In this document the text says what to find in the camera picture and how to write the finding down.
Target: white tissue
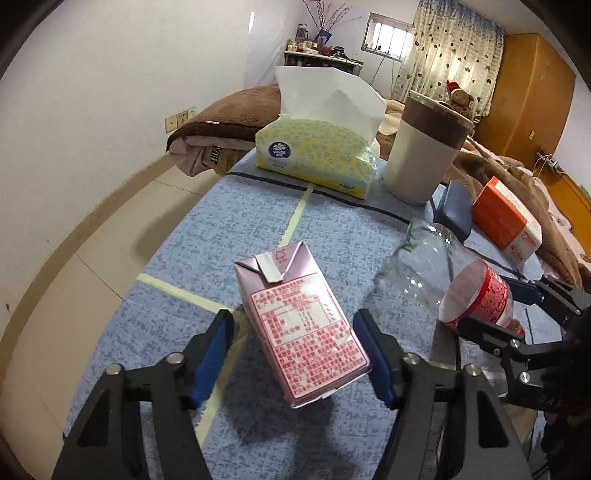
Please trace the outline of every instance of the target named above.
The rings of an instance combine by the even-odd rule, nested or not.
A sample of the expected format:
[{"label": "white tissue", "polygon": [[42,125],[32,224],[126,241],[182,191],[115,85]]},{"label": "white tissue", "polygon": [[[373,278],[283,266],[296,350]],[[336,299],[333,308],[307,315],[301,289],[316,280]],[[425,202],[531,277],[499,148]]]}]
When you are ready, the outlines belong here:
[{"label": "white tissue", "polygon": [[348,128],[371,144],[386,101],[364,80],[334,68],[277,67],[281,114]]}]

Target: tiled floor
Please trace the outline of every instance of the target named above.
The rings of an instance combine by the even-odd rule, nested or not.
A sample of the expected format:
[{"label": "tiled floor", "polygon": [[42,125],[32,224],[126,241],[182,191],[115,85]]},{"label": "tiled floor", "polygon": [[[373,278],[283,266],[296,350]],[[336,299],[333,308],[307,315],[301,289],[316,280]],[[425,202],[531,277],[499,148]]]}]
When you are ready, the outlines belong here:
[{"label": "tiled floor", "polygon": [[176,167],[159,176],[80,247],[35,308],[2,387],[0,429],[36,480],[51,477],[70,400],[121,297],[218,178]]}]

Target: power outlet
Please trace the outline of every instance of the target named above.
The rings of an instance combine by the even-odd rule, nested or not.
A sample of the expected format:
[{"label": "power outlet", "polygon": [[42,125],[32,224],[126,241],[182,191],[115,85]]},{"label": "power outlet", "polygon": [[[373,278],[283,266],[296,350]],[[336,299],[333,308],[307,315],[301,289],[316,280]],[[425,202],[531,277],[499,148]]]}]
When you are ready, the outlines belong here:
[{"label": "power outlet", "polygon": [[177,128],[181,128],[187,120],[189,120],[189,113],[186,110],[177,113]]},{"label": "power outlet", "polygon": [[166,133],[176,130],[178,128],[177,115],[166,117],[164,119],[164,128],[166,129]]}]

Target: travel mug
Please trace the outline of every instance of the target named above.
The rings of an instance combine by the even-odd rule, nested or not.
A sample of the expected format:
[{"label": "travel mug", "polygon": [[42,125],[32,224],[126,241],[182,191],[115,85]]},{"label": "travel mug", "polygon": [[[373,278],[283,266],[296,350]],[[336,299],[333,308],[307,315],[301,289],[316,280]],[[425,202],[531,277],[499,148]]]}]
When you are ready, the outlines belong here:
[{"label": "travel mug", "polygon": [[397,198],[422,205],[473,131],[474,124],[466,117],[411,91],[384,170],[384,184]]}]

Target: dried branches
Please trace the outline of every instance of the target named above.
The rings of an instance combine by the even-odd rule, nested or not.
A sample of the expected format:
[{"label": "dried branches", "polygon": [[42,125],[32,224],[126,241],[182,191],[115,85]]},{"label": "dried branches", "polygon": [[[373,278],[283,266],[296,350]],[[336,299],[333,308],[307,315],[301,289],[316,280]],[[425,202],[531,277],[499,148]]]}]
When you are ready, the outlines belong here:
[{"label": "dried branches", "polygon": [[345,16],[352,9],[352,7],[347,6],[347,3],[343,3],[331,13],[330,11],[332,9],[332,2],[326,5],[324,0],[316,0],[316,15],[314,15],[306,0],[302,1],[308,9],[308,12],[312,17],[312,21],[314,22],[314,25],[318,31],[330,32],[332,29],[342,25],[343,23],[349,22],[351,20],[359,20],[362,18],[349,18],[348,20],[343,21]]}]

